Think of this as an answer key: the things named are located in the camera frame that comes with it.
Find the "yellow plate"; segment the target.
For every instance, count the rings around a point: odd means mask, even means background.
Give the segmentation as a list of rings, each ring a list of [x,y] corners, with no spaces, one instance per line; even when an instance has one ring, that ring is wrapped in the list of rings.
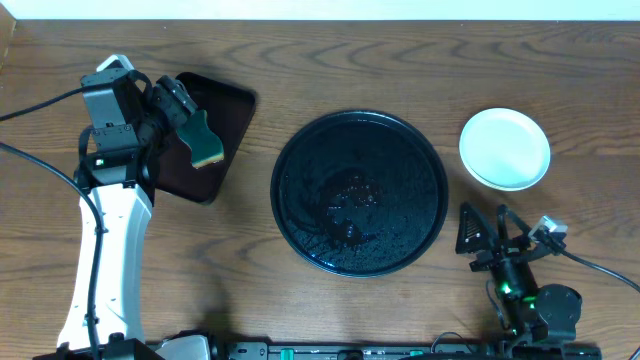
[[[531,183],[522,183],[522,184],[516,184],[516,185],[500,185],[497,183],[493,183],[490,182],[486,179],[484,179],[483,177],[481,177],[478,173],[471,171],[470,169],[467,169],[469,174],[475,179],[477,180],[479,183],[483,184],[484,186],[487,186],[489,188],[495,189],[495,190],[500,190],[500,191],[505,191],[505,192],[515,192],[515,191],[521,191],[524,189],[527,189],[529,187],[532,186]]]

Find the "light green plate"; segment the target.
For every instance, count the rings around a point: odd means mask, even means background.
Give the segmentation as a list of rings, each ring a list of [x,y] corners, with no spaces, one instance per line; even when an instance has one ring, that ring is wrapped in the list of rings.
[[[551,165],[551,146],[542,128],[508,108],[473,115],[461,131],[459,155],[466,170],[500,185],[534,186]]]

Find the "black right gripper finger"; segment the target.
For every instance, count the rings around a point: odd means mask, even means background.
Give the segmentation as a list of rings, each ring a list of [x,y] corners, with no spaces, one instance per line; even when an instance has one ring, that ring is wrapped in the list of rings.
[[[497,208],[497,229],[500,240],[512,240],[512,237],[508,235],[507,222],[512,223],[519,229],[520,235],[516,236],[516,239],[529,239],[531,227],[507,205],[499,205]]]
[[[469,202],[462,203],[455,252],[474,254],[493,250],[497,239],[497,232],[484,215]]]

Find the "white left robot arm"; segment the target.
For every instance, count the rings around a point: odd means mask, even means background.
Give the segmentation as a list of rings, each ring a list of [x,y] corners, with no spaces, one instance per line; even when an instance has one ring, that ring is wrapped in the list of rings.
[[[169,76],[138,88],[141,73],[108,70],[81,81],[92,125],[79,139],[82,240],[72,303],[57,344],[145,339],[140,310],[144,236],[167,137],[197,110]]]

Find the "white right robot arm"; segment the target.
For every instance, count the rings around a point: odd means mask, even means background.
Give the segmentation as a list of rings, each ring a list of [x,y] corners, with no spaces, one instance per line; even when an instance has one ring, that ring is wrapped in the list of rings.
[[[491,226],[470,203],[460,206],[455,252],[471,254],[473,272],[491,273],[497,300],[502,304],[501,324],[510,332],[500,352],[516,347],[561,346],[576,339],[582,297],[560,284],[540,287],[530,263],[565,248],[568,226],[544,216],[533,227],[505,205],[497,209],[497,225]]]

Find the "green and yellow sponge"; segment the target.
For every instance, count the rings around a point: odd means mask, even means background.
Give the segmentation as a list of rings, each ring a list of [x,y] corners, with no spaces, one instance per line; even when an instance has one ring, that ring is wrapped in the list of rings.
[[[224,160],[223,142],[209,128],[205,110],[197,110],[176,129],[176,133],[190,149],[190,162],[194,168],[200,169]]]

